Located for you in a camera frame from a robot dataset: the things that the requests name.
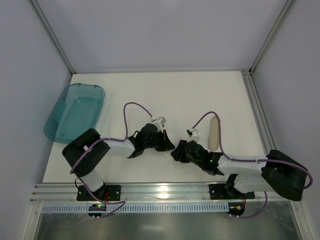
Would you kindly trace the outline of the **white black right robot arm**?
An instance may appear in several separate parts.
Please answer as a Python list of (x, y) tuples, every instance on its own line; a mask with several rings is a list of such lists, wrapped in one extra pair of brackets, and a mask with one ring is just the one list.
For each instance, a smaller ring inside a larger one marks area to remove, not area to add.
[(170, 155), (175, 161), (192, 163), (209, 175), (227, 176), (225, 189), (232, 197), (249, 192), (275, 192), (298, 202), (308, 179), (304, 166), (274, 149), (263, 156), (228, 156), (208, 151), (193, 140), (181, 140)]

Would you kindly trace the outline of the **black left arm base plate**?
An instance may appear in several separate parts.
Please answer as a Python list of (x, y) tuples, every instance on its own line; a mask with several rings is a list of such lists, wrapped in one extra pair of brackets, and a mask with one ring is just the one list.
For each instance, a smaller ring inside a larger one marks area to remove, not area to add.
[[(121, 186), (120, 185), (103, 185), (97, 191), (92, 194), (101, 201), (119, 201), (121, 198)], [(84, 185), (78, 187), (76, 200), (79, 202), (94, 201), (95, 199), (90, 195)]]

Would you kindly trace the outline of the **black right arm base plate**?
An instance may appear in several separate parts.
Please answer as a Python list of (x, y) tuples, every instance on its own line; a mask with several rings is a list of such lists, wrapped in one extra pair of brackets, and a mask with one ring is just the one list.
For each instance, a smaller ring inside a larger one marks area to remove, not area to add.
[(255, 199), (254, 192), (241, 193), (235, 189), (227, 190), (224, 183), (208, 185), (211, 200), (252, 200)]

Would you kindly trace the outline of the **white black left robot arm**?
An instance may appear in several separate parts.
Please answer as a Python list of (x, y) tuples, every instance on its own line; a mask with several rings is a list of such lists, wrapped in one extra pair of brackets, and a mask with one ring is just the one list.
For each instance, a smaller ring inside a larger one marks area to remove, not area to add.
[(154, 123), (147, 123), (140, 131), (124, 140), (101, 138), (94, 128), (84, 132), (62, 150), (71, 173), (83, 184), (78, 190), (77, 199), (116, 201), (117, 197), (107, 196), (107, 185), (96, 170), (97, 165), (105, 156), (133, 159), (141, 156), (147, 149), (168, 152), (174, 150), (175, 145), (167, 131)]

